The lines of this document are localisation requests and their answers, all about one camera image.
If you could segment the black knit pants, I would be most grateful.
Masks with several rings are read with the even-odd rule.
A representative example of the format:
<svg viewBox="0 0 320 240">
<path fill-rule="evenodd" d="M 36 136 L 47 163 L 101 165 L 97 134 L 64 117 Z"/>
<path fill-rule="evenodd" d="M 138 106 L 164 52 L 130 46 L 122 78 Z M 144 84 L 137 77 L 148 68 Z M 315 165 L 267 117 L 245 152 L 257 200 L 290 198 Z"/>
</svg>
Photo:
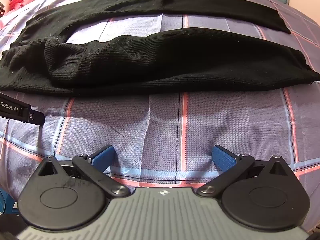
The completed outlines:
<svg viewBox="0 0 320 240">
<path fill-rule="evenodd" d="M 71 44 L 84 25 L 142 15 L 232 18 L 289 33 L 278 12 L 244 0 L 82 0 L 38 14 L 3 52 L 1 90 L 70 96 L 261 91 L 319 80 L 293 48 L 247 35 L 182 28 Z"/>
</svg>

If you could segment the purple plaid bed sheet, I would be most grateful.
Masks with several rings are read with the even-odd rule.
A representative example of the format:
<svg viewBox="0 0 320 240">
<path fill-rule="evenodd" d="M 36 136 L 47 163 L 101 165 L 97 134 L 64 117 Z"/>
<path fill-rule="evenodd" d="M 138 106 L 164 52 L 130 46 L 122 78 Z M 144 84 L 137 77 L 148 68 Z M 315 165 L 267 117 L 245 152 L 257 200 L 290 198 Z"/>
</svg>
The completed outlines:
<svg viewBox="0 0 320 240">
<path fill-rule="evenodd" d="M 28 20 L 80 0 L 35 0 L 1 18 L 1 51 Z M 279 11 L 291 34 L 202 16 L 142 16 L 104 20 L 74 33 L 70 42 L 109 41 L 120 35 L 148 36 L 184 27 L 230 31 L 301 51 L 319 70 L 319 24 L 276 0 L 247 0 Z M 305 230 L 319 224 L 319 83 L 266 92 L 200 92 L 105 99 L 52 98 L 10 92 L 46 116 L 44 126 L 1 119 L 1 188 L 13 198 L 42 158 L 71 159 L 107 144 L 118 159 L 107 169 L 130 187 L 198 187 L 218 171 L 211 160 L 219 144 L 256 159 L 281 155 L 310 197 Z"/>
</svg>

